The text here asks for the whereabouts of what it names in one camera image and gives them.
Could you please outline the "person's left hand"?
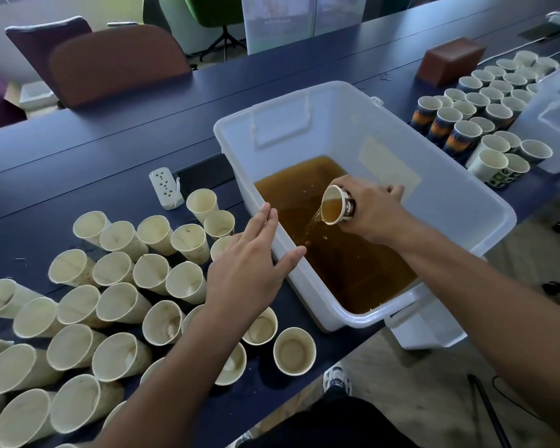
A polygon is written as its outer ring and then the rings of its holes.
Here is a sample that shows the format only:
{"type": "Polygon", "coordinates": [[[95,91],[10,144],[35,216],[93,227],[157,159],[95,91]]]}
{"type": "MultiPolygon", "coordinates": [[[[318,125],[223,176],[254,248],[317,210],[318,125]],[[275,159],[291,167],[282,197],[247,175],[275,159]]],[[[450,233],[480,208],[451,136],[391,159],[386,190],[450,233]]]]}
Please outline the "person's left hand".
{"type": "Polygon", "coordinates": [[[269,250],[247,245],[247,226],[244,232],[231,237],[208,270],[205,321],[247,326],[270,306],[284,282],[276,279],[273,271],[276,263],[271,248],[278,225],[278,211],[271,206],[269,250]]]}

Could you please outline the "printed paper cup with tea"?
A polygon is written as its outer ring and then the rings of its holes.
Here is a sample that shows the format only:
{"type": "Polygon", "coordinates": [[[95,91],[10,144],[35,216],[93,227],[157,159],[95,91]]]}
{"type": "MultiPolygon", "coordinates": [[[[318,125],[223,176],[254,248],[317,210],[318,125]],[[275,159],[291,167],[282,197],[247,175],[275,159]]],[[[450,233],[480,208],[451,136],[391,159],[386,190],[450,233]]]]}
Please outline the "printed paper cup with tea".
{"type": "Polygon", "coordinates": [[[356,202],[344,188],[332,184],[322,195],[320,216],[327,225],[336,225],[350,220],[356,210],[356,202]]]}

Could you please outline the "person's right forearm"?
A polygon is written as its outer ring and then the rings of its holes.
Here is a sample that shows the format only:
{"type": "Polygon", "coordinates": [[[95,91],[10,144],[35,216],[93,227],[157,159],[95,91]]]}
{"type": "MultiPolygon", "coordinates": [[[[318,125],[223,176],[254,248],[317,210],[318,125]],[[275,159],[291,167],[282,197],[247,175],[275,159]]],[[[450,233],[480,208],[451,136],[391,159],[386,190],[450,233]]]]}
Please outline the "person's right forearm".
{"type": "Polygon", "coordinates": [[[398,226],[390,246],[560,436],[560,305],[419,221],[398,226]]]}

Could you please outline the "brown tea liquid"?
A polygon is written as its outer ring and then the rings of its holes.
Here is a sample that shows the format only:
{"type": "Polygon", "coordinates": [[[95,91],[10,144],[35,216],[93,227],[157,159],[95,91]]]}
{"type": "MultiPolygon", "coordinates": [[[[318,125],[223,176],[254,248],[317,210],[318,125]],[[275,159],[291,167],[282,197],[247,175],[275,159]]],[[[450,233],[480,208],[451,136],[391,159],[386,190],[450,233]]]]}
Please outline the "brown tea liquid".
{"type": "Polygon", "coordinates": [[[322,194],[345,170],[319,156],[258,180],[254,186],[276,208],[279,224],[340,305],[365,314],[401,294],[418,277],[394,250],[329,226],[317,215],[322,194]]]}

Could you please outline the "white power strip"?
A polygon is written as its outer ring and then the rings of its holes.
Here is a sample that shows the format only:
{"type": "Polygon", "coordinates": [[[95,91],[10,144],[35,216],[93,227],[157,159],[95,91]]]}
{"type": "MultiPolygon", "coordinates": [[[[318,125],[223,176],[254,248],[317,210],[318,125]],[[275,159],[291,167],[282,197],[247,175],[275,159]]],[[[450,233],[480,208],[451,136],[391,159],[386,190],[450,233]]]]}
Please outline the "white power strip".
{"type": "Polygon", "coordinates": [[[149,173],[150,182],[157,199],[164,210],[174,210],[185,202],[181,193],[180,180],[172,175],[167,167],[161,167],[149,173]]]}

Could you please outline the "group of printed paper cups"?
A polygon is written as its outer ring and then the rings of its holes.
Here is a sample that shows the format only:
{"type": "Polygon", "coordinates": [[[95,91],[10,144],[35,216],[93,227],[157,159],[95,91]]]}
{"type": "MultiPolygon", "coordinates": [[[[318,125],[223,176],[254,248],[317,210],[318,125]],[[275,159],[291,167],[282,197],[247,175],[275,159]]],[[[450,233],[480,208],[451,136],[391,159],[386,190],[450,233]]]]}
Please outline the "group of printed paper cups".
{"type": "Polygon", "coordinates": [[[493,59],[495,65],[478,68],[479,62],[443,95],[420,97],[409,124],[448,156],[467,158],[471,173],[500,189],[553,155],[544,142],[522,140],[509,128],[560,62],[527,50],[493,59]]]}

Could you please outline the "person's white shoe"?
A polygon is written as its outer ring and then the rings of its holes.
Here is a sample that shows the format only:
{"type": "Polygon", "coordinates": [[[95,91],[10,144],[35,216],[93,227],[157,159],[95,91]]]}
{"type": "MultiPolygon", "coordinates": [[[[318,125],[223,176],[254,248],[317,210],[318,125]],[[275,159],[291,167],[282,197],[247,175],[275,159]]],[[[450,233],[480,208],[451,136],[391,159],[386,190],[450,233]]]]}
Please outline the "person's white shoe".
{"type": "Polygon", "coordinates": [[[324,372],[322,387],[324,394],[352,395],[351,378],[341,362],[337,362],[324,372]]]}

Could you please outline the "brown wooden box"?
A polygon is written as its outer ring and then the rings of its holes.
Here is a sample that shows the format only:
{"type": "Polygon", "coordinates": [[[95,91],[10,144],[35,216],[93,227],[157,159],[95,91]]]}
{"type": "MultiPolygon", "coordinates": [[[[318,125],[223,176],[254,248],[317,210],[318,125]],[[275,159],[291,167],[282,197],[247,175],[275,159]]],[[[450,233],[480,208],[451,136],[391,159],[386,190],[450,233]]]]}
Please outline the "brown wooden box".
{"type": "Polygon", "coordinates": [[[435,88],[455,83],[477,68],[485,50],[485,45],[466,37],[440,44],[425,52],[416,79],[435,88]]]}

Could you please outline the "person's black trousers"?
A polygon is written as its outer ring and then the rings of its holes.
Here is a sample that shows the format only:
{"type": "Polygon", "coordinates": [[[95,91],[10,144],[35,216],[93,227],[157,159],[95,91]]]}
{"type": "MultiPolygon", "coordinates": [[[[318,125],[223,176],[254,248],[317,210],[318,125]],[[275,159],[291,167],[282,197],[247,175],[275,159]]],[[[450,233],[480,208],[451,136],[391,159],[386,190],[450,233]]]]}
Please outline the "person's black trousers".
{"type": "Polygon", "coordinates": [[[298,412],[236,448],[420,448],[372,403],[331,386],[298,412]]]}

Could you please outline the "small clear plastic bin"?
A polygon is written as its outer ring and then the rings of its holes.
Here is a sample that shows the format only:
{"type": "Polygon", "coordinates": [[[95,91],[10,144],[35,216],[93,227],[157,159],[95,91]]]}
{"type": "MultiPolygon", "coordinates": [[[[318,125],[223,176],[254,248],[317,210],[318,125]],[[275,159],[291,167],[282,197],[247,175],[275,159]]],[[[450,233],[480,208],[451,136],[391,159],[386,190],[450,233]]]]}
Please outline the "small clear plastic bin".
{"type": "Polygon", "coordinates": [[[560,69],[537,83],[537,93],[509,131],[522,140],[548,145],[553,155],[540,164],[545,172],[560,173],[560,69]]]}

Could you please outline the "brown chair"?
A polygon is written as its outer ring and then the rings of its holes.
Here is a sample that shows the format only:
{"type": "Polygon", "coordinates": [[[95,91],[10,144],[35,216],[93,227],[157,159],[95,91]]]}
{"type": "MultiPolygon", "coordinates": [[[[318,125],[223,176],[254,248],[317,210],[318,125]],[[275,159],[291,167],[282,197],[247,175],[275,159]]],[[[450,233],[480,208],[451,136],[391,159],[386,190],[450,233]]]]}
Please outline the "brown chair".
{"type": "Polygon", "coordinates": [[[48,66],[58,98],[69,109],[193,72],[173,36],[149,24],[74,37],[54,48],[48,66]]]}

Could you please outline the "green swivel chair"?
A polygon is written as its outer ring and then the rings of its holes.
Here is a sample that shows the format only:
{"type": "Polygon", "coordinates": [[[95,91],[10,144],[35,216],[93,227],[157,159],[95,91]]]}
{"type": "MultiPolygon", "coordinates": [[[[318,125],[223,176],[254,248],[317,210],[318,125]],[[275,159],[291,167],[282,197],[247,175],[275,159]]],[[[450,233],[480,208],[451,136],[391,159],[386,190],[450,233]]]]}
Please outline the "green swivel chair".
{"type": "Polygon", "coordinates": [[[228,27],[243,23],[244,15],[242,0],[185,0],[186,5],[194,20],[202,27],[215,29],[221,28],[222,34],[206,50],[199,54],[199,61],[210,54],[219,44],[223,44],[224,60],[227,60],[227,44],[234,48],[240,46],[247,50],[246,41],[233,37],[228,27]]]}

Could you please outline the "black rod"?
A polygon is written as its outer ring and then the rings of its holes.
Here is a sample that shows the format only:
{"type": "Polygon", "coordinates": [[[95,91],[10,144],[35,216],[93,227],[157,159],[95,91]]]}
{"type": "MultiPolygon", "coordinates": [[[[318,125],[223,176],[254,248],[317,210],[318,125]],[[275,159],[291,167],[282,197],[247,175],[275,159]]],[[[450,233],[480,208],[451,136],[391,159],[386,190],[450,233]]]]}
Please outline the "black rod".
{"type": "Polygon", "coordinates": [[[470,384],[470,388],[472,391],[477,391],[479,398],[481,399],[481,401],[484,404],[485,410],[487,412],[487,416],[492,424],[492,427],[494,429],[495,435],[499,441],[500,447],[501,448],[513,448],[508,436],[505,432],[504,427],[502,426],[496,411],[485,391],[485,388],[482,384],[482,382],[480,381],[480,379],[473,375],[473,374],[467,374],[467,379],[468,382],[470,384]]]}

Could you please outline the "white floor box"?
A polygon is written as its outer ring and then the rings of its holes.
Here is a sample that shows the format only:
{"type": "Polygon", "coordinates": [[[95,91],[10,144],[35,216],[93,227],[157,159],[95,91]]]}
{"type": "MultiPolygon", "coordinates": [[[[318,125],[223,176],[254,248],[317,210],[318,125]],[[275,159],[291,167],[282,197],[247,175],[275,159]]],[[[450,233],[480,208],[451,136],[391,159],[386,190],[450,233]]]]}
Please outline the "white floor box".
{"type": "Polygon", "coordinates": [[[57,96],[44,81],[23,84],[18,102],[26,112],[58,106],[57,96]]]}

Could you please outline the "purple chair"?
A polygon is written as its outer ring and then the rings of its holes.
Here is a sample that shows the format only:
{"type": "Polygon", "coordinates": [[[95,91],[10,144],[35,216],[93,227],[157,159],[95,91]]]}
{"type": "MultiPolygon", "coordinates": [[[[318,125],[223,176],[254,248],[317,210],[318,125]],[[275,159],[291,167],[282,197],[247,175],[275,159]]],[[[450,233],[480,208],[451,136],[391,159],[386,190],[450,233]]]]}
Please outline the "purple chair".
{"type": "Polygon", "coordinates": [[[59,91],[49,68],[49,56],[58,45],[90,33],[92,29],[89,23],[80,15],[61,21],[9,26],[5,29],[8,39],[58,98],[59,91]]]}

